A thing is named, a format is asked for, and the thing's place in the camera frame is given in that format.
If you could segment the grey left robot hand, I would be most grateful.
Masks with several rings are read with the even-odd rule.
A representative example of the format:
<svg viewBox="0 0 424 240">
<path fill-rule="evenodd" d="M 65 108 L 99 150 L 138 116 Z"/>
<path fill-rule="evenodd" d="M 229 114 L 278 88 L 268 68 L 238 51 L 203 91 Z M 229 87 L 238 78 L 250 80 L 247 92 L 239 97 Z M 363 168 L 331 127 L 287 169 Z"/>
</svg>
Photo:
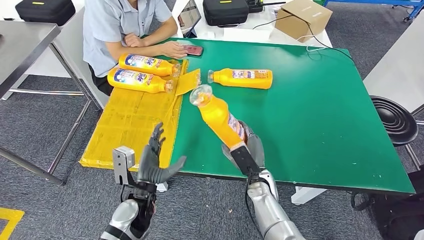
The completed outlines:
<svg viewBox="0 0 424 240">
<path fill-rule="evenodd" d="M 163 132 L 163 122 L 160 122 L 154 127 L 148 143 L 144 146 L 139 161 L 138 182 L 149 182 L 151 184 L 164 183 L 176 175 L 186 163 L 187 157 L 182 155 L 177 162 L 167 168 L 161 168 L 159 166 L 162 144 L 166 139 L 165 137 L 161 137 Z"/>
</svg>

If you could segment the person's left hand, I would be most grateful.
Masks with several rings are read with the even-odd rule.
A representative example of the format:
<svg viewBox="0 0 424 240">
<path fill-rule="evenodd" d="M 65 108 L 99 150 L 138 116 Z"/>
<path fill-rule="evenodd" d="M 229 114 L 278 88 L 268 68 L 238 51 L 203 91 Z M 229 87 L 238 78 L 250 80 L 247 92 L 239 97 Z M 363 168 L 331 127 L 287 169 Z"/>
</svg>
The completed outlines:
<svg viewBox="0 0 424 240">
<path fill-rule="evenodd" d="M 130 33 L 124 37 L 124 43 L 127 47 L 135 48 L 135 47 L 146 47 L 146 43 L 142 38 L 135 35 L 134 33 Z"/>
</svg>

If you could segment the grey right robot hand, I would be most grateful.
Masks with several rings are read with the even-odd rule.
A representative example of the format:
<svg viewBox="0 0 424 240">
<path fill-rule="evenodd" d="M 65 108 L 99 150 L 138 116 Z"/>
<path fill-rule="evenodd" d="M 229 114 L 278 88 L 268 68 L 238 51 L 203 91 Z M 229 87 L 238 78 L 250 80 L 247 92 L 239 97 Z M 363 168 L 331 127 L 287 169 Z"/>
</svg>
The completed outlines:
<svg viewBox="0 0 424 240">
<path fill-rule="evenodd" d="M 262 140 L 256 135 L 253 130 L 243 121 L 239 121 L 245 130 L 245 142 L 253 160 L 260 169 L 265 168 L 265 152 Z"/>
</svg>

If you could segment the person's right hand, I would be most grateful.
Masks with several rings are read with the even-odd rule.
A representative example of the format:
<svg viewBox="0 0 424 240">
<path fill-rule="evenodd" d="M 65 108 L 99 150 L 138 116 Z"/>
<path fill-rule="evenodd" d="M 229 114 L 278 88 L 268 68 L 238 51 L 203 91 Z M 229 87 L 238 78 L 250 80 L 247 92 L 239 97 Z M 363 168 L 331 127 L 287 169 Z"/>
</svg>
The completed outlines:
<svg viewBox="0 0 424 240">
<path fill-rule="evenodd" d="M 167 41 L 165 43 L 160 44 L 158 47 L 160 55 L 172 59 L 181 59 L 188 55 L 183 45 L 176 41 Z"/>
</svg>

